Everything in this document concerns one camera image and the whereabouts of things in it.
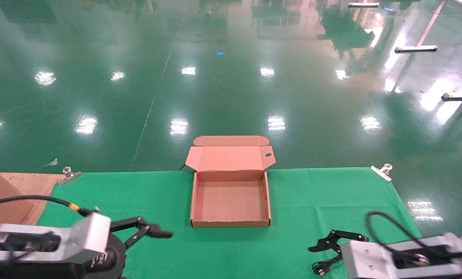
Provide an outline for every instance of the reflective floor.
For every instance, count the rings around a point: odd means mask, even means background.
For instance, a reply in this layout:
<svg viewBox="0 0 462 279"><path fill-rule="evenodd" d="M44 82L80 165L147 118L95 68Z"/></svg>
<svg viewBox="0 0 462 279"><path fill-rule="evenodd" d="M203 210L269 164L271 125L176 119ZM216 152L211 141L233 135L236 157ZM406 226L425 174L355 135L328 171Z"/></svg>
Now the reflective floor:
<svg viewBox="0 0 462 279"><path fill-rule="evenodd" d="M273 168L382 166L423 235L462 236L462 7L450 0L0 0L0 171L178 170L203 134ZM57 159L58 164L50 163Z"/></svg>

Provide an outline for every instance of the black cable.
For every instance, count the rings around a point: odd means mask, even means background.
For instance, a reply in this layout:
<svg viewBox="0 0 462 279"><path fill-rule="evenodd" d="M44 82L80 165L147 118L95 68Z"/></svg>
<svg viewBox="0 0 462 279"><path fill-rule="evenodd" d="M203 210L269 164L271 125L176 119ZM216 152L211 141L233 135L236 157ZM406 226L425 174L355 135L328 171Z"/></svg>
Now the black cable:
<svg viewBox="0 0 462 279"><path fill-rule="evenodd" d="M21 201L21 200L42 200L42 201L58 203L59 205L64 205L64 206L76 211L77 213L79 213L83 217L86 217L86 216L90 215L93 212L92 210L87 210L85 208L80 208L75 203L70 203L68 201L61 200L60 198L53 198L51 196L40 196L40 195L11 196L10 198L1 198L0 199L0 204L1 203L9 203L9 202L13 202L13 201Z"/></svg>
<svg viewBox="0 0 462 279"><path fill-rule="evenodd" d="M393 253L395 255L398 255L402 259L406 258L406 259L409 259L409 260L414 261L414 262L418 262L420 260L420 258L418 256L415 256L415 255L410 254L410 253L395 250L395 249L387 246L387 244L383 243L380 240L380 238L378 238L378 236L375 234L374 228L372 228L371 217L374 216L374 215L379 215L381 217L384 217L388 221L390 221L400 231L402 231L406 236L408 236L408 238L410 238L412 241L417 243L420 247L422 247L422 248L426 249L427 251L429 251L434 256L436 256L438 258L453 258L454 257L454 255L452 253L441 253L440 251L437 251L433 247L430 247L427 244L423 243L417 237L412 235L405 227L403 227L403 225L401 225L398 221L396 221L396 219L394 219L390 215L388 215L388 214L386 214L384 212L380 212L380 211L370 211L370 212L368 212L367 213L367 218L365 219L365 224L367 226L367 230L369 230L369 233L374 237L375 242L377 242L379 245L383 246L384 249L386 249L387 251L389 251L389 252L391 252L391 253Z"/></svg>
<svg viewBox="0 0 462 279"><path fill-rule="evenodd" d="M51 231L49 231L47 233L44 233L44 234L41 234L38 241L39 242L45 242L45 241L49 240L52 235L54 235L54 234ZM15 256L15 249L14 249L14 247L12 245L9 245L7 243L1 243L0 248L5 249L5 251L9 251L9 257L4 262L4 264L6 265L6 269L5 269L6 277L13 277L12 276L12 274L13 274L13 266L15 265L15 263L19 262L20 259L22 259L22 258L24 258L24 257L26 257L29 254L34 252L34 251L30 250L30 251L26 251L26 252L20 254L19 256Z"/></svg>
<svg viewBox="0 0 462 279"><path fill-rule="evenodd" d="M332 258L327 261L320 261L312 264L312 270L314 271L315 274L317 275L324 275L326 274L329 270L330 267L341 261L343 258L341 255L336 256L335 258Z"/></svg>
<svg viewBox="0 0 462 279"><path fill-rule="evenodd" d="M428 252L434 254L434 256L437 256L437 257L440 257L440 258L448 258L448 259L452 259L452 258L455 258L454 256L454 253L446 253L446 254L443 254L443 253L440 253L438 251L436 251L433 247L430 247L428 246L427 244L421 242L418 238L416 238L414 235L412 235L405 227L403 227L403 225L401 225L398 221L396 221L393 217L391 217L390 215L384 213L384 212L380 212L380 211L370 211L367 213L367 217L365 219L365 224L367 226L367 230L369 230L369 233L372 235L372 237L374 238L375 242L377 242L379 245L381 245L382 247L384 247L384 249L386 249L387 251L391 252L391 253L394 253L398 256L403 256L403 257L408 257L410 258L410 256L412 256L411 254L409 253L405 253L405 252L402 252L402 251L398 251L398 250L395 250L395 249L392 249L391 247L387 246L386 244L384 244L374 233L374 228L372 227L372 223L370 221L370 218L374 215L379 215L379 216L382 216L384 217L385 219L389 220L393 225L397 226L397 228L402 231L406 236L408 236L412 241L414 241L415 243L417 243L420 247L422 247L423 249L426 249ZM453 278L457 278L457 277L460 277L462 278L462 274L453 274ZM444 276L437 276L435 277L436 279L447 279L449 278L449 276L447 275L444 275Z"/></svg>

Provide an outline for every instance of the silver metal bracket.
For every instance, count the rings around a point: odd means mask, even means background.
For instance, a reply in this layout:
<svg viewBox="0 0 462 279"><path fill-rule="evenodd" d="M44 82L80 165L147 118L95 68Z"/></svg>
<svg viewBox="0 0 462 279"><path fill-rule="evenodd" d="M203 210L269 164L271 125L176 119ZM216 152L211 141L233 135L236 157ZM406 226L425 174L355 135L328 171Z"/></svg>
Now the silver metal bracket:
<svg viewBox="0 0 462 279"><path fill-rule="evenodd" d="M370 167L373 171L375 171L380 177L384 178L386 181L391 181L392 179L389 177L389 171L392 170L391 164L385 164L381 169L378 169L374 166Z"/></svg>
<svg viewBox="0 0 462 279"><path fill-rule="evenodd" d="M62 172L66 175L66 178L60 180L59 182L59 185L64 185L66 184L67 182L71 181L71 180L74 180L78 177L81 176L81 171L78 171L77 173L74 173L71 171L71 167L65 167L62 169Z"/></svg>

